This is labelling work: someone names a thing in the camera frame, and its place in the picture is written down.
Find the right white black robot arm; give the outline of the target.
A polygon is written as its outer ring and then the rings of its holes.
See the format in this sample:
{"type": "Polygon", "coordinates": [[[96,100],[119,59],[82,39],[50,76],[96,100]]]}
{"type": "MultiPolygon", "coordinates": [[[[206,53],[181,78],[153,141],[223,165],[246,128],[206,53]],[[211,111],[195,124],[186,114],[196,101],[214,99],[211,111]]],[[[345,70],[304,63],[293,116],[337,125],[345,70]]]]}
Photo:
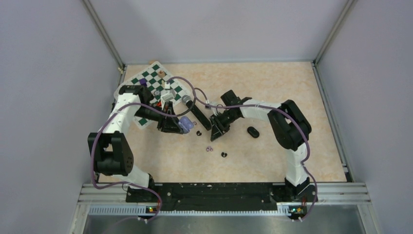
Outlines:
{"type": "Polygon", "coordinates": [[[279,104],[260,102],[251,97],[240,98],[233,90],[221,95],[221,100],[224,111],[210,117],[210,140],[215,141],[222,137],[239,118],[268,122],[277,142],[287,152],[286,196],[292,201],[300,200],[310,184],[310,176],[304,163],[310,156],[308,140],[312,127],[297,104],[290,99],[279,104]]]}

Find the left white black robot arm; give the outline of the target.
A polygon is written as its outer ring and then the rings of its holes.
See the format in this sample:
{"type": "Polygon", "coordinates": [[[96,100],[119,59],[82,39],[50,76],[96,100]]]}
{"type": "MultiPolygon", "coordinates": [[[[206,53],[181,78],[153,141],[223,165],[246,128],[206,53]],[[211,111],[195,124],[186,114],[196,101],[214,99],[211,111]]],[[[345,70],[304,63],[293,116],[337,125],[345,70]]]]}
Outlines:
{"type": "Polygon", "coordinates": [[[92,174],[120,176],[134,187],[139,187],[137,194],[142,200],[153,200],[156,188],[151,185],[152,176],[134,165],[126,135],[135,117],[156,121],[157,129],[163,133],[188,133],[193,124],[186,127],[184,119],[176,117],[171,101],[174,97],[172,91],[167,91],[166,100],[153,105],[154,95],[148,87],[122,86],[108,120],[98,132],[88,136],[92,174]]]}

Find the lavender earbud charging case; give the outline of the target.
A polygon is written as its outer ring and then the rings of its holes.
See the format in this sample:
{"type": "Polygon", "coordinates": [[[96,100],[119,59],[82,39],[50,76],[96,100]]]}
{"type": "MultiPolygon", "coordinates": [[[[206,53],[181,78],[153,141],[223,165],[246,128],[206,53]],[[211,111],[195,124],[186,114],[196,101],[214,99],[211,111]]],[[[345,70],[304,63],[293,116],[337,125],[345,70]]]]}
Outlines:
{"type": "Polygon", "coordinates": [[[179,126],[181,127],[183,134],[189,133],[191,129],[194,128],[193,122],[187,116],[182,116],[179,119],[179,126]]]}

